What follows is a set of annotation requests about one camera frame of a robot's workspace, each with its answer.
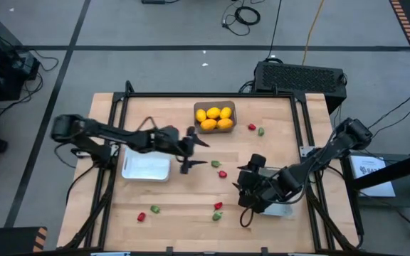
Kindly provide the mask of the grey translucent plastic basket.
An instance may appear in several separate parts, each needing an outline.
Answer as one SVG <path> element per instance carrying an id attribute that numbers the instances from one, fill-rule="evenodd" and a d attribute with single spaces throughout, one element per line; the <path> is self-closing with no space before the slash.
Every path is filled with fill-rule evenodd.
<path id="1" fill-rule="evenodd" d="M 225 128 L 225 129 L 219 129 L 215 127 L 212 130 L 205 130 L 201 128 L 201 125 L 198 120 L 194 120 L 195 127 L 200 134 L 218 134 L 218 133 L 230 133 L 233 131 L 234 127 L 236 126 L 237 119 L 236 119 L 236 106 L 233 101 L 227 100 L 227 101 L 214 101 L 214 102 L 196 102 L 194 104 L 194 112 L 196 112 L 199 109 L 202 110 L 208 110 L 212 107 L 217 107 L 220 110 L 222 110 L 224 107 L 229 107 L 231 109 L 231 115 L 229 119 L 232 121 L 232 124 L 230 127 Z"/>

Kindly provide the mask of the black aluminium table frame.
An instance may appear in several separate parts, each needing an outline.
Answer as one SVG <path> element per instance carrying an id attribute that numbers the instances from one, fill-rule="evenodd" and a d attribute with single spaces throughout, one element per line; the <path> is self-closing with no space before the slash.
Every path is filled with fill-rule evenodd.
<path id="1" fill-rule="evenodd" d="M 332 125 L 325 98 L 306 97 L 308 117 L 293 115 L 288 98 L 274 95 L 240 95 L 217 92 L 175 92 L 152 97 L 136 92 L 126 107 L 115 93 L 97 93 L 90 117 L 106 122 L 110 114 L 125 117 L 125 128 L 135 129 L 147 116 L 160 126 L 174 125 L 184 131 L 192 125 L 196 102 L 230 100 L 236 105 L 237 125 L 229 134 L 205 134 L 209 147 L 197 147 L 195 158 L 207 164 L 195 166 L 187 175 L 172 164 L 168 181 L 131 182 L 117 176 L 112 202 L 98 218 L 89 245 L 106 250 L 159 251 L 171 247 L 175 252 L 314 252 L 335 249 L 320 217 L 306 201 L 293 206 L 287 218 L 249 215 L 238 206 L 238 192 L 232 183 L 238 166 L 252 154 L 267 159 L 269 166 L 287 166 L 299 161 L 299 144 L 322 146 Z M 248 125 L 254 124 L 255 130 Z M 258 136 L 262 127 L 265 134 Z M 220 161 L 215 168 L 212 161 Z M 225 171 L 226 178 L 219 172 Z M 222 202 L 219 210 L 214 204 Z M 160 212 L 153 213 L 152 205 Z M 212 220 L 215 212 L 222 218 Z M 145 213 L 143 222 L 137 217 Z"/>

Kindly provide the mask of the white plastic basket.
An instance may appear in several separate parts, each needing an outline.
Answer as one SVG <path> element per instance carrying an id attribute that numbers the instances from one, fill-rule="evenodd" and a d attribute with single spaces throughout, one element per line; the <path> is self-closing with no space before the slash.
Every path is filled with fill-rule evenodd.
<path id="1" fill-rule="evenodd" d="M 278 171 L 274 167 L 264 167 L 260 170 L 260 174 L 266 177 L 272 176 Z M 290 205 L 283 204 L 271 204 L 269 207 L 262 212 L 262 215 L 278 216 L 278 217 L 289 217 L 293 214 L 293 209 Z"/>
<path id="2" fill-rule="evenodd" d="M 165 182 L 169 179 L 171 156 L 153 151 L 146 154 L 126 148 L 122 177 L 130 181 Z"/>

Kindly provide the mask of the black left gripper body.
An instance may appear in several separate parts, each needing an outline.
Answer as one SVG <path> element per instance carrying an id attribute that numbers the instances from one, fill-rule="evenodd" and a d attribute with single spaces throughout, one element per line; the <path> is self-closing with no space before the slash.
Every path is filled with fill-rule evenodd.
<path id="1" fill-rule="evenodd" d="M 194 153 L 194 141 L 193 135 L 195 133 L 195 127 L 188 127 L 186 130 L 186 136 L 180 142 L 180 149 L 182 149 L 183 156 L 176 157 L 176 160 L 180 163 L 180 173 L 189 173 L 190 168 L 193 166 L 193 161 L 189 159 Z"/>

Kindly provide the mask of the black computer case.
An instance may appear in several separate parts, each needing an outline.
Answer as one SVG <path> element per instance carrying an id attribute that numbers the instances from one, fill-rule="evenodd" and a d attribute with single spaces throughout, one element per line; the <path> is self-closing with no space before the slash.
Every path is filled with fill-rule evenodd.
<path id="1" fill-rule="evenodd" d="M 347 76 L 337 68 L 259 62 L 254 72 L 253 92 L 289 92 L 302 97 L 317 93 L 325 96 L 329 113 L 347 98 Z"/>

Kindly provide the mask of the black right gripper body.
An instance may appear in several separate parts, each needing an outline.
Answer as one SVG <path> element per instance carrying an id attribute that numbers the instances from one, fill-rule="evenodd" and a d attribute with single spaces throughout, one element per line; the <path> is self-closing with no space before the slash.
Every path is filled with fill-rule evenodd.
<path id="1" fill-rule="evenodd" d="M 250 208 L 255 213 L 262 213 L 271 204 L 283 204 L 278 176 L 281 168 L 272 176 L 266 177 L 260 174 L 260 170 L 266 167 L 266 158 L 260 154 L 252 154 L 246 164 L 249 171 L 240 170 L 238 184 L 242 192 L 238 192 L 238 204 L 244 208 Z"/>

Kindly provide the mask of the white printed paper sheet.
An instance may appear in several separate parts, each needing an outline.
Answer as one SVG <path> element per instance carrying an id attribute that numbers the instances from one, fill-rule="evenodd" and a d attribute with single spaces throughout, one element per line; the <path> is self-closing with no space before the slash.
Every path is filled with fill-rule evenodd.
<path id="1" fill-rule="evenodd" d="M 372 177 L 377 171 L 385 168 L 386 162 L 383 157 L 351 155 L 349 164 L 352 170 L 354 179 L 359 179 L 365 176 L 370 176 L 370 181 L 379 181 L 378 176 Z M 394 198 L 396 196 L 394 187 L 391 181 L 377 183 L 374 186 L 361 189 L 360 196 L 371 196 L 379 198 Z"/>

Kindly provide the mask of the black diagonal bar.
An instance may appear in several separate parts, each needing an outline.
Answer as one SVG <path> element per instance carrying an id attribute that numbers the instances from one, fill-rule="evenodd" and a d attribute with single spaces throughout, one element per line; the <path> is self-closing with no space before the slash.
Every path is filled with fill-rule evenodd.
<path id="1" fill-rule="evenodd" d="M 395 164 L 386 166 L 385 168 L 372 174 L 372 177 L 378 176 L 379 181 L 370 181 L 370 176 L 365 176 L 359 179 L 355 179 L 352 182 L 353 188 L 361 190 L 362 188 L 367 188 L 374 186 L 377 183 L 384 183 L 387 181 L 393 181 L 398 178 L 403 178 L 410 175 L 410 158 L 403 161 L 399 161 Z"/>

